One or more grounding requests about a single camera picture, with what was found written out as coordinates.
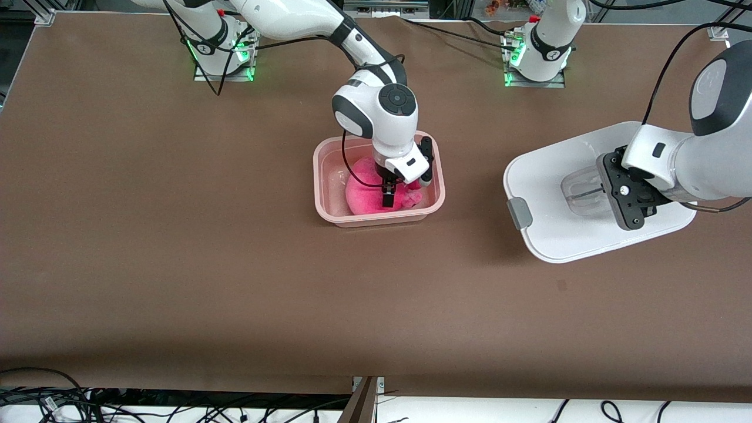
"table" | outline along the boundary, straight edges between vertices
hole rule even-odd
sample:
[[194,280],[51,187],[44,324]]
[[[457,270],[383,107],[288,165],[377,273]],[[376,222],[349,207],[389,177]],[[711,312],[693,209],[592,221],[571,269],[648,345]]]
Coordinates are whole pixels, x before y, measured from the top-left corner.
[[[404,395],[752,400],[752,208],[551,265],[505,205],[519,154],[639,120],[688,27],[586,25],[567,87],[534,90],[504,87],[493,47],[361,24],[407,56],[441,148],[446,203],[419,224],[343,230],[315,211],[311,155],[340,133],[330,98],[352,72],[330,44],[264,50],[256,80],[216,98],[167,16],[37,28],[0,115],[0,367],[95,386],[337,393],[378,374]],[[690,85],[723,48],[687,43],[651,123],[690,128]]]

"stuffed toy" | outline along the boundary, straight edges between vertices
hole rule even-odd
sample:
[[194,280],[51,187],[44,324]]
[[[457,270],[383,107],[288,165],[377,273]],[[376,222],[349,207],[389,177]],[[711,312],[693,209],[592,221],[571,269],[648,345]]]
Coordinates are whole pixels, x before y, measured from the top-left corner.
[[[376,172],[376,162],[371,156],[363,157],[355,162],[352,170],[366,184],[376,185],[382,183],[381,176]],[[394,207],[383,207],[381,205],[381,188],[366,187],[356,181],[352,175],[347,180],[344,193],[347,198],[347,205],[350,206],[350,211],[354,215],[397,212],[415,206],[423,198],[423,194],[420,192],[419,181],[414,181],[409,185],[397,184],[397,190],[394,195]]]

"white plastic container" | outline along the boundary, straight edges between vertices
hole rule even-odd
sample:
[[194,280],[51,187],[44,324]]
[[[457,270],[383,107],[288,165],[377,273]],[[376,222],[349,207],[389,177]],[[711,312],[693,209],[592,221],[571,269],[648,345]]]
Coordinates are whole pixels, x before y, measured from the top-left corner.
[[[415,133],[418,142],[425,132]],[[339,227],[367,227],[385,224],[401,224],[421,221],[444,204],[444,173],[441,171],[441,158],[438,155],[436,138],[433,139],[433,182],[421,188],[423,199],[413,208],[373,215],[353,215],[347,206],[344,189],[350,173],[342,162],[342,137],[323,141],[314,152],[314,201],[316,211],[325,221]],[[347,161],[355,163],[371,155],[371,141],[356,136],[348,136],[345,141]]]

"black cable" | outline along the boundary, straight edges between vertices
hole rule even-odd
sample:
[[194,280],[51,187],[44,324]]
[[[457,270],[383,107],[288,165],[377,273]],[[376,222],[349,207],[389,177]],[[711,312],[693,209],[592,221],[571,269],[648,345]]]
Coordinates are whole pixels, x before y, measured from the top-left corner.
[[[674,5],[676,3],[681,3],[685,1],[686,0],[662,0],[661,2],[646,3],[644,5],[627,5],[627,6],[607,5],[606,3],[601,3],[598,0],[590,0],[590,3],[593,3],[599,8],[604,8],[610,11],[641,11],[644,9],[659,8],[661,6]],[[715,3],[717,5],[727,6],[729,8],[737,8],[737,9],[744,9],[746,11],[752,11],[752,5],[740,5],[734,2],[729,2],[728,0],[706,0],[706,1],[710,3]]]
[[730,212],[734,208],[741,207],[742,205],[746,204],[747,201],[751,200],[752,197],[745,197],[743,199],[740,199],[738,202],[733,203],[732,205],[729,205],[727,207],[722,208],[715,208],[715,207],[707,207],[706,205],[694,205],[688,202],[680,202],[679,204],[683,205],[686,208],[692,209],[694,211],[698,212],[705,212],[705,213],[725,213]]
[[334,405],[336,403],[341,403],[343,401],[349,401],[349,400],[350,400],[349,397],[348,398],[340,398],[339,400],[333,400],[333,401],[329,401],[328,403],[323,403],[323,404],[317,405],[315,407],[311,407],[311,408],[309,408],[309,409],[307,409],[305,411],[302,411],[302,412],[296,414],[294,417],[286,420],[284,423],[290,423],[290,422],[292,422],[292,421],[300,418],[302,415],[306,415],[306,414],[308,414],[308,413],[310,413],[312,411],[316,411],[318,409],[322,409],[322,408],[324,408],[326,406],[331,406],[331,405]]
[[360,178],[358,178],[358,175],[355,175],[355,172],[353,172],[353,169],[350,168],[350,164],[347,162],[347,155],[344,153],[344,137],[347,135],[347,131],[342,131],[342,161],[344,161],[344,166],[347,167],[347,171],[350,173],[350,175],[358,181],[361,185],[364,185],[369,188],[386,188],[386,187],[393,187],[394,185],[402,183],[402,179],[398,179],[394,182],[390,182],[388,184],[366,184],[365,182],[361,181]]
[[557,423],[559,421],[559,418],[562,416],[562,412],[564,411],[564,407],[569,403],[569,399],[562,401],[561,405],[559,405],[559,409],[556,411],[556,415],[551,419],[550,423]]
[[734,16],[734,19],[730,20],[730,21],[729,21],[729,23],[734,23],[734,22],[736,22],[736,20],[737,20],[737,19],[739,19],[739,18],[740,18],[740,17],[741,17],[741,16],[742,16],[742,15],[743,15],[744,13],[746,13],[746,12],[747,12],[747,11],[741,11],[741,12],[739,12],[739,14],[738,14],[738,15],[736,15],[736,16]]
[[451,31],[447,31],[446,29],[436,28],[435,26],[426,25],[424,23],[414,22],[412,20],[405,20],[405,22],[412,23],[413,25],[422,26],[423,28],[432,29],[434,31],[443,32],[444,34],[454,35],[455,37],[464,38],[465,40],[470,40],[470,41],[475,41],[477,43],[481,43],[481,44],[485,44],[485,45],[490,45],[492,47],[500,48],[502,50],[509,50],[509,51],[514,50],[514,47],[512,47],[512,46],[508,46],[508,45],[505,46],[505,45],[501,45],[501,44],[497,44],[497,43],[491,43],[491,42],[488,42],[488,41],[480,40],[478,38],[468,37],[467,35],[457,34],[456,32],[451,32]]
[[[736,4],[737,4],[737,5],[740,5],[740,4],[742,4],[742,3],[744,3],[744,0],[736,0]],[[718,18],[718,19],[716,19],[716,20],[719,20],[719,21],[724,21],[724,20],[725,20],[725,19],[726,19],[727,17],[729,17],[729,15],[730,15],[730,14],[732,14],[733,12],[734,12],[734,9],[732,9],[732,8],[729,8],[728,10],[726,10],[726,13],[724,13],[722,17],[719,17],[719,18]]]
[[280,409],[280,407],[282,406],[282,404],[283,404],[283,403],[284,403],[285,401],[289,400],[290,398],[292,398],[292,397],[294,397],[294,396],[295,396],[295,395],[293,395],[293,394],[287,394],[287,395],[285,395],[284,397],[278,398],[278,399],[276,399],[275,401],[272,401],[272,402],[270,402],[269,404],[267,404],[267,406],[266,406],[266,411],[264,411],[264,416],[263,416],[263,417],[261,418],[261,420],[259,420],[259,423],[266,423],[266,419],[267,419],[267,418],[268,418],[268,417],[269,417],[269,416],[270,416],[270,415],[271,415],[271,414],[272,414],[273,412],[276,412],[277,410],[279,410],[279,409]]
[[248,395],[246,395],[244,397],[235,398],[234,400],[229,401],[228,403],[225,403],[222,406],[215,406],[211,412],[209,412],[207,410],[207,413],[203,417],[203,420],[204,421],[213,421],[215,418],[217,418],[218,416],[221,415],[222,417],[224,417],[226,420],[229,421],[229,419],[227,418],[227,416],[224,414],[224,412],[227,409],[232,408],[232,406],[234,406],[235,404],[243,403],[243,401],[249,400],[249,399],[251,399],[251,398],[253,398],[255,396],[256,396],[256,394],[248,394]]
[[676,44],[676,47],[674,47],[674,50],[671,52],[671,54],[669,54],[669,58],[666,60],[666,64],[663,65],[663,69],[658,75],[658,81],[656,82],[656,86],[653,88],[653,94],[650,96],[650,101],[647,104],[647,110],[645,111],[645,116],[642,118],[643,125],[647,124],[647,118],[650,116],[650,111],[653,109],[653,102],[655,101],[656,95],[658,94],[658,88],[660,87],[661,81],[663,81],[663,76],[666,75],[666,71],[669,69],[669,65],[671,65],[671,61],[674,59],[674,56],[676,56],[676,53],[679,51],[681,46],[695,32],[698,32],[701,29],[711,28],[714,26],[719,26],[721,28],[726,28],[726,29],[738,29],[740,31],[752,32],[752,26],[739,25],[738,23],[726,23],[726,22],[703,23],[702,25],[698,25],[692,28],[687,34],[684,35],[684,37],[681,38],[681,40],[679,40],[679,42]]
[[[86,394],[83,392],[83,388],[81,385],[76,382],[75,379],[70,377],[67,373],[61,372],[60,370],[55,369],[48,369],[46,367],[15,367],[13,369],[6,369],[6,370],[0,370],[0,375],[8,374],[8,373],[18,373],[18,372],[43,372],[43,373],[52,373],[58,376],[61,376],[65,378],[68,382],[70,382],[75,388],[76,392],[79,395],[79,398],[83,403],[88,403],[88,398],[86,398]],[[92,414],[94,414],[94,409],[90,405],[86,405],[86,417],[91,420]]]
[[[211,92],[214,93],[215,96],[219,96],[220,94],[222,94],[222,89],[225,86],[225,79],[227,78],[227,69],[230,66],[230,62],[232,61],[232,55],[234,53],[237,53],[236,48],[238,48],[238,45],[241,43],[241,40],[243,39],[243,37],[245,37],[251,31],[253,31],[253,28],[251,26],[248,26],[246,29],[244,29],[243,32],[241,32],[241,34],[238,36],[238,40],[232,46],[232,49],[227,50],[226,48],[214,45],[209,40],[204,38],[201,34],[199,34],[196,30],[191,28],[191,26],[188,25],[188,23],[186,23],[186,21],[182,17],[180,17],[180,15],[177,14],[175,10],[167,3],[167,0],[162,0],[162,3],[165,5],[165,8],[167,8],[167,12],[170,14],[170,17],[172,18],[172,22],[175,24],[175,27],[180,33],[180,42],[186,45],[186,48],[188,49],[191,55],[191,58],[193,59],[194,65],[196,65],[199,71],[201,71],[201,75],[204,77],[204,79],[206,80],[206,83],[209,85]],[[188,36],[186,35],[185,31],[182,30],[180,25],[177,23],[178,20],[181,21],[182,24],[185,25],[186,28],[188,28],[188,30],[190,30],[194,35],[199,37],[203,42],[205,42],[206,44],[209,44],[210,46],[212,46],[213,48],[219,51],[223,51],[227,53],[227,61],[225,62],[224,70],[222,70],[222,77],[220,78],[220,87],[218,89],[214,88],[214,85],[211,83],[211,81],[209,81],[209,77],[207,76],[206,71],[201,66],[201,63],[199,62],[199,60],[194,56],[195,54],[193,53],[193,49],[190,46],[190,41],[188,39]]]
[[[702,25],[698,25],[692,28],[687,34],[684,35],[684,37],[681,38],[681,40],[679,40],[679,42],[674,47],[674,50],[672,50],[671,54],[669,54],[669,58],[666,60],[666,64],[663,65],[663,69],[661,69],[661,72],[658,75],[658,81],[656,81],[656,85],[653,88],[653,93],[650,95],[650,101],[647,103],[645,116],[642,118],[643,125],[647,124],[647,119],[650,117],[650,111],[653,110],[653,103],[655,102],[656,96],[658,94],[658,89],[660,88],[660,84],[663,81],[663,77],[666,75],[666,71],[669,69],[669,66],[671,65],[671,61],[674,59],[674,56],[676,56],[676,53],[679,51],[679,49],[681,49],[681,46],[684,45],[684,42],[687,41],[687,39],[689,39],[689,37],[691,37],[692,34],[694,34],[695,32],[698,32],[701,29],[712,28],[715,26],[719,26],[721,28],[726,28],[726,29],[737,29],[739,31],[744,31],[744,32],[752,32],[752,26],[739,25],[738,23],[728,23],[728,22],[709,22],[709,23],[703,23]],[[714,207],[707,207],[703,205],[694,205],[694,204],[689,204],[688,202],[682,202],[681,204],[686,208],[690,208],[698,212],[724,213],[724,212],[730,212],[733,209],[744,205],[750,199],[752,199],[752,197],[746,197],[732,205],[729,205],[723,208],[714,208]]]
[[490,26],[486,25],[484,22],[482,22],[482,21],[480,21],[478,19],[475,19],[472,16],[464,17],[462,20],[464,20],[466,22],[475,22],[481,28],[485,29],[486,31],[488,31],[488,32],[490,32],[490,33],[492,33],[494,35],[498,35],[499,37],[503,37],[504,36],[504,31],[496,31],[495,29],[493,29]]
[[[606,411],[606,406],[611,406],[614,408],[614,411],[616,412],[616,417],[613,417],[611,414],[609,414]],[[624,423],[624,420],[622,420],[621,418],[621,411],[619,411],[619,407],[617,407],[613,401],[609,401],[609,400],[601,401],[601,412],[608,420],[611,420],[613,423]]]
[[660,419],[663,417],[663,412],[666,410],[666,407],[669,406],[671,401],[666,401],[663,403],[663,405],[658,409],[658,418],[656,418],[656,423],[660,423]]

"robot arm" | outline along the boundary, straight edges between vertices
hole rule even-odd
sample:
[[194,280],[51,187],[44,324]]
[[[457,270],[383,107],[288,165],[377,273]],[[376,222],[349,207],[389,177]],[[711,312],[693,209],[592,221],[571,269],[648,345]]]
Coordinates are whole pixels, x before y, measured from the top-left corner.
[[642,228],[656,207],[672,201],[745,197],[733,209],[752,196],[750,68],[752,41],[733,45],[695,79],[689,107],[692,133],[643,124],[626,148],[598,158],[602,188],[622,229]]
[[643,125],[622,160],[666,198],[689,202],[752,196],[752,41],[731,46],[697,76],[693,133]]
[[[163,10],[167,9],[164,5],[167,2],[191,27],[183,31],[196,59],[213,75],[223,73],[228,53],[214,49],[201,38],[231,50],[247,28],[246,23],[235,18],[220,17],[210,0],[132,1]],[[286,41],[319,35],[339,47],[357,70],[332,98],[337,122],[348,132],[371,139],[376,163],[405,183],[429,173],[429,161],[414,142],[418,107],[415,95],[407,87],[405,68],[368,37],[354,20],[330,0],[230,2],[265,37]],[[242,64],[241,57],[231,60],[229,73]]]
[[523,26],[525,43],[511,64],[531,81],[553,79],[566,66],[586,11],[582,0],[550,2],[539,22]]
[[358,70],[332,98],[343,129],[370,138],[376,163],[405,183],[429,162],[414,142],[418,107],[402,63],[379,47],[329,0],[231,0],[265,37],[277,40],[320,35],[342,49]]

